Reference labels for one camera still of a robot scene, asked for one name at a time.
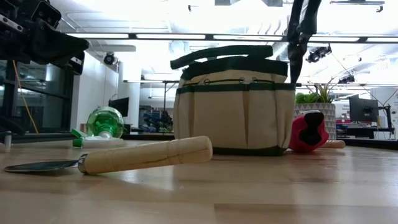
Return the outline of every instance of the red object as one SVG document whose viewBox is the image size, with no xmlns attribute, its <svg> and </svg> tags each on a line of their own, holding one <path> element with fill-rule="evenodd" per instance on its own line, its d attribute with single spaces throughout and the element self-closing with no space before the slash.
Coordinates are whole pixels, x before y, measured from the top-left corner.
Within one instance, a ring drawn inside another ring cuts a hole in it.
<svg viewBox="0 0 398 224">
<path fill-rule="evenodd" d="M 293 120 L 292 137 L 289 148 L 295 152 L 312 152 L 327 142 L 329 134 L 325 130 L 322 113 L 309 113 Z"/>
</svg>

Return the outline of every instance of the ceiling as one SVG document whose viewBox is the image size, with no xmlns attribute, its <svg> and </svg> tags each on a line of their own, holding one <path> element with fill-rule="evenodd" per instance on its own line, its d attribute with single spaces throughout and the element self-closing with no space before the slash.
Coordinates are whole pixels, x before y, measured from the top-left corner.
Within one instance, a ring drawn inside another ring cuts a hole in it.
<svg viewBox="0 0 398 224">
<path fill-rule="evenodd" d="M 51 0 L 61 11 L 62 32 L 172 32 L 216 34 L 285 34 L 292 0 L 282 7 L 269 7 L 266 0 Z M 323 0 L 318 12 L 318 34 L 330 35 L 398 35 L 398 2 L 385 0 L 379 6 L 341 6 Z M 274 57 L 287 60 L 286 44 L 266 42 L 205 42 L 92 40 L 92 53 L 104 55 L 109 49 L 136 51 L 143 74 L 173 74 L 169 61 L 195 50 L 233 44 L 268 44 Z M 318 63 L 303 65 L 299 82 L 327 82 L 344 76 L 345 69 L 355 74 L 369 73 L 398 57 L 398 46 L 390 44 L 332 44 L 333 55 Z"/>
</svg>

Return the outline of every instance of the canvas tote bag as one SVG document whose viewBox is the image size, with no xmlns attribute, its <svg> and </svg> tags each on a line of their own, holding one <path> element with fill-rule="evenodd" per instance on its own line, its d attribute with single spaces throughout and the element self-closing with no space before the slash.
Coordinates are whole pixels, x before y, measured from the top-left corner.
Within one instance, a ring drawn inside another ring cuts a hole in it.
<svg viewBox="0 0 398 224">
<path fill-rule="evenodd" d="M 215 58 L 222 55 L 234 56 Z M 265 59 L 270 56 L 271 46 L 234 45 L 171 61 L 172 69 L 189 65 L 175 97 L 175 138 L 208 136 L 221 154 L 282 155 L 290 141 L 295 84 L 284 83 L 287 64 Z M 208 60 L 195 61 L 200 58 Z"/>
</svg>

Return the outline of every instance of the computer monitor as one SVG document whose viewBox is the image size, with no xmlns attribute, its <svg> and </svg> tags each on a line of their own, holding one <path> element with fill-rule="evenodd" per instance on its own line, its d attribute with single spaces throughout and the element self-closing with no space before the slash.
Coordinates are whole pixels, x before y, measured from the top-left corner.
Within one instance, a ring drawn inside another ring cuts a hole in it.
<svg viewBox="0 0 398 224">
<path fill-rule="evenodd" d="M 108 106 L 117 109 L 123 117 L 129 116 L 129 98 L 110 100 Z"/>
<path fill-rule="evenodd" d="M 377 122 L 379 105 L 377 100 L 349 98 L 349 116 L 351 121 Z"/>
</svg>

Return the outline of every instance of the security camera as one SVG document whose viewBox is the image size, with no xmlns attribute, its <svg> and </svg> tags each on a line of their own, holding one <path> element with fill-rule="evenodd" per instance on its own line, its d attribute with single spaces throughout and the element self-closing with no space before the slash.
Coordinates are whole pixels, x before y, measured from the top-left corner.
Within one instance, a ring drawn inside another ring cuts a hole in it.
<svg viewBox="0 0 398 224">
<path fill-rule="evenodd" d="M 119 59 L 114 56 L 114 52 L 107 52 L 104 58 L 104 63 L 107 65 L 115 65 Z"/>
</svg>

